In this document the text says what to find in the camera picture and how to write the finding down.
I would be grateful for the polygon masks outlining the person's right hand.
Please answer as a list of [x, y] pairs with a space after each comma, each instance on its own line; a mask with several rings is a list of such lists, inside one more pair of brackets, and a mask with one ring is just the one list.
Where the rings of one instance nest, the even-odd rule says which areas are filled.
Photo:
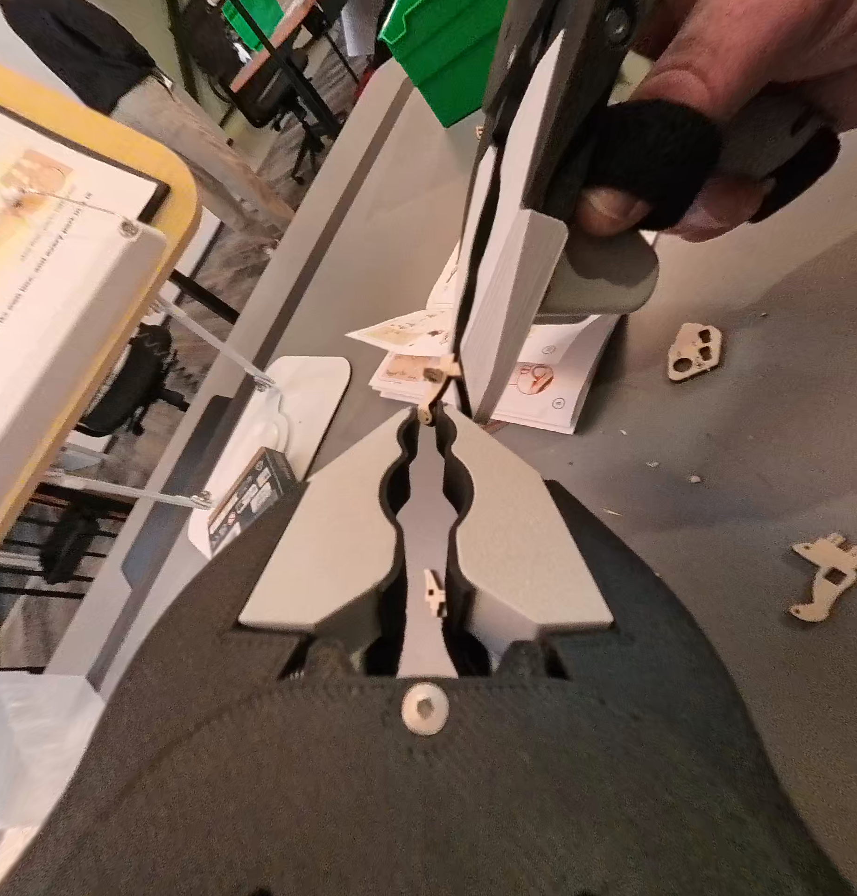
[[[769, 85], [794, 85], [839, 133], [857, 129], [857, 1], [659, 2], [636, 52], [653, 64], [631, 100], [660, 99], [726, 122]], [[713, 175], [669, 232], [689, 242], [717, 238], [749, 222], [769, 190]], [[574, 218], [606, 238], [649, 211], [635, 196], [593, 187]]]

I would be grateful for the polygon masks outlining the flat wooden plate with holes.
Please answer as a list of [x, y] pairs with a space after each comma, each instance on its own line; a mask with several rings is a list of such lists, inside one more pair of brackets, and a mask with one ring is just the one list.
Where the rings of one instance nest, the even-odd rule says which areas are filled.
[[708, 373], [722, 362], [724, 335], [712, 324], [685, 322], [678, 330], [667, 357], [667, 375], [677, 384]]

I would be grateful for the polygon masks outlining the hooked wooden part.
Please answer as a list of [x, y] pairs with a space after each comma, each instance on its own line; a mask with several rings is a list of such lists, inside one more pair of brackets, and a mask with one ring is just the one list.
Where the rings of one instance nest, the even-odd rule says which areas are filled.
[[808, 542], [797, 542], [792, 551], [814, 567], [807, 602], [792, 605], [787, 613], [804, 623], [822, 623], [838, 599], [857, 582], [857, 544], [838, 532]]

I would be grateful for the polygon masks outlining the clear plastic storage box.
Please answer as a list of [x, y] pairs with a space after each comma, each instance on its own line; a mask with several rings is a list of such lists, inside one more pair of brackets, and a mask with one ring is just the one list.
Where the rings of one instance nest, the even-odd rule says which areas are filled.
[[0, 671], [0, 832], [45, 821], [103, 704], [83, 677]]

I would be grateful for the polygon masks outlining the black cardboard packaging box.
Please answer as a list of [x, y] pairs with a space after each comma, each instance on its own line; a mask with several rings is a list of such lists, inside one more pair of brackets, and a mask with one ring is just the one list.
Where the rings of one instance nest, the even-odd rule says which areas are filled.
[[263, 447], [210, 511], [205, 524], [208, 557], [219, 554], [298, 484], [281, 451]]

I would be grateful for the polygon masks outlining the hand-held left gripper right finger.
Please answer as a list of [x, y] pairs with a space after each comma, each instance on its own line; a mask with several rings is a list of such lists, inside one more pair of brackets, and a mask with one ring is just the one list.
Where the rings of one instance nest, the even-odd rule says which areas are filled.
[[456, 409], [440, 409], [451, 657], [501, 658], [515, 643], [604, 631], [614, 615], [542, 476]]

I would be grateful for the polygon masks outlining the black office chair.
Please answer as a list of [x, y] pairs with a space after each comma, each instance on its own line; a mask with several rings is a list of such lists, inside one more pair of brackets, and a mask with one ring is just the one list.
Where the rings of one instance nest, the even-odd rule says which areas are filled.
[[158, 402], [185, 412], [188, 401], [167, 386], [176, 350], [166, 325], [141, 323], [121, 360], [99, 387], [74, 430], [91, 438], [144, 433], [143, 422]]
[[286, 118], [296, 120], [303, 131], [299, 153], [290, 176], [303, 184], [301, 169], [309, 161], [313, 174], [317, 158], [343, 127], [343, 118], [326, 104], [306, 74], [309, 57], [304, 47], [294, 47], [289, 58], [269, 59], [236, 96], [228, 92], [230, 82], [243, 64], [221, 13], [205, 2], [190, 2], [181, 16], [181, 33], [188, 50], [219, 98], [256, 129], [279, 132]]

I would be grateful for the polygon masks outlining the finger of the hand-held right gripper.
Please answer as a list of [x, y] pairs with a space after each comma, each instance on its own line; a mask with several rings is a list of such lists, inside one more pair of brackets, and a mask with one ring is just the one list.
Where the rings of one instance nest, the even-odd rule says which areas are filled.
[[541, 299], [568, 239], [568, 227], [526, 206], [533, 154], [541, 147], [541, 119], [562, 52], [560, 31], [540, 58], [500, 148], [497, 214], [483, 259], [462, 361], [474, 423], [487, 423], [519, 358]]
[[456, 313], [453, 318], [453, 355], [460, 369], [455, 389], [458, 409], [467, 417], [471, 416], [471, 401], [465, 380], [465, 363], [461, 358], [462, 343], [471, 319], [479, 266], [488, 245], [499, 203], [500, 148], [492, 140], [488, 127], [484, 127], [482, 131], [479, 149], [464, 210], [464, 227], [457, 263]]

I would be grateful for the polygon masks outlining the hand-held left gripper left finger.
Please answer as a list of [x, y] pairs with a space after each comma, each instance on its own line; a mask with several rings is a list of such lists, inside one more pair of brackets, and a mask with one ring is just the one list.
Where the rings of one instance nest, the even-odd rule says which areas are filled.
[[238, 622], [400, 658], [407, 573], [398, 519], [411, 496], [401, 410], [311, 476]]

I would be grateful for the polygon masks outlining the brown-edged desk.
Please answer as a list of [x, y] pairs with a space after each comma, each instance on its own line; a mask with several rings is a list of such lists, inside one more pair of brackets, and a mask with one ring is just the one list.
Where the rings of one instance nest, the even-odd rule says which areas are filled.
[[266, 66], [269, 59], [289, 58], [302, 28], [310, 35], [311, 39], [324, 39], [328, 43], [354, 84], [358, 85], [357, 74], [345, 53], [338, 48], [331, 34], [333, 25], [341, 18], [342, 11], [348, 3], [348, 1], [277, 2], [282, 9], [282, 17], [273, 32], [267, 35], [260, 29], [253, 16], [242, 11], [242, 2], [235, 2], [239, 13], [261, 40], [262, 48], [243, 64], [239, 73], [230, 82], [229, 94], [234, 97], [245, 89], [255, 75]]

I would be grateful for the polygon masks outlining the green plastic bin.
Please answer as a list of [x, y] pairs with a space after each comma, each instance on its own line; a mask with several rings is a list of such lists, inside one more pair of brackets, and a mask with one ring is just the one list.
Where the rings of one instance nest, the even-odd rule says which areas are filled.
[[481, 107], [507, 5], [507, 1], [392, 3], [379, 39], [443, 127]]
[[316, 1], [226, 1], [216, 2], [216, 6], [244, 62], [265, 51], [262, 37], [281, 50], [301, 44], [299, 33], [305, 20], [320, 11]]

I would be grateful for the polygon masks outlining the white instruction booklet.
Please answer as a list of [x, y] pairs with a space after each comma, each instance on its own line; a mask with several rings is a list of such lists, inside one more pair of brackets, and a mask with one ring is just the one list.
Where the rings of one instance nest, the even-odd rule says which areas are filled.
[[[369, 380], [382, 397], [412, 404], [425, 397], [425, 370], [438, 368], [449, 350], [458, 255], [456, 244], [424, 309], [347, 333], [385, 354]], [[591, 315], [573, 324], [533, 325], [491, 420], [572, 434], [618, 322], [618, 316]]]

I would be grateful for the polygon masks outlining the small wooden model assembly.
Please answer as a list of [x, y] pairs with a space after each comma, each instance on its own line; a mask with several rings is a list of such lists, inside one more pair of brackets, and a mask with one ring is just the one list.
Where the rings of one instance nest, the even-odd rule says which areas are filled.
[[462, 378], [463, 370], [456, 353], [441, 356], [435, 364], [423, 367], [422, 380], [425, 388], [416, 412], [422, 426], [436, 425], [437, 410], [444, 404], [444, 397], [451, 388], [455, 391], [456, 400], [464, 400]]

